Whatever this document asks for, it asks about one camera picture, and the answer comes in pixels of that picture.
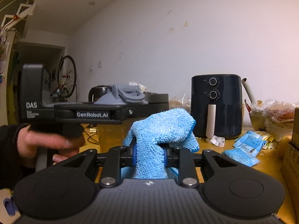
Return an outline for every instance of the black sleeve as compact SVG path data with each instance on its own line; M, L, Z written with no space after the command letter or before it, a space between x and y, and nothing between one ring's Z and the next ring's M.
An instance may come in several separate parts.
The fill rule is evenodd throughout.
M24 176L33 173L20 164L16 140L20 125L4 125L0 127L0 189L13 189L16 183Z

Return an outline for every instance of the cardboard box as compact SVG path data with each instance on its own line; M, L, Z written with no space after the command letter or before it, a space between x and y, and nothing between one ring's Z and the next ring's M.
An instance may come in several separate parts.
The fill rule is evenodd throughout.
M299 151L290 143L286 149L281 172L290 191L297 221L299 221Z
M295 109L292 143L297 149L299 149L299 108Z

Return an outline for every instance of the black air fryer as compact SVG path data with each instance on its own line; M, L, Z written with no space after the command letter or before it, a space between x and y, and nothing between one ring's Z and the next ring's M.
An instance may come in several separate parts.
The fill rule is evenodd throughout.
M191 115L196 120L193 133L197 137L206 137L208 105L216 106L214 135L232 139L241 134L242 87L238 75L192 77Z

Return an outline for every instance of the blue microfiber towel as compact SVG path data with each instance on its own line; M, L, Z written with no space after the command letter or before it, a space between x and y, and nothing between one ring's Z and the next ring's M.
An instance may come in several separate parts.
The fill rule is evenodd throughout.
M177 178L178 169L164 166L161 143L170 147L184 147L197 152L199 145L192 132L195 120L184 109L172 109L133 123L124 145L129 146L136 137L136 166L124 167L122 178L167 179Z

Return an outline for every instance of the metal screw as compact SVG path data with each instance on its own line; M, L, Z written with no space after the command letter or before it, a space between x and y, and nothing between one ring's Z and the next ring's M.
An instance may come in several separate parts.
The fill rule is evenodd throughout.
M101 183L104 185L111 185L116 182L116 179L113 177L105 177L101 179Z
M194 178L185 178L185 179L183 179L183 184L192 186L192 185L197 184L197 180Z

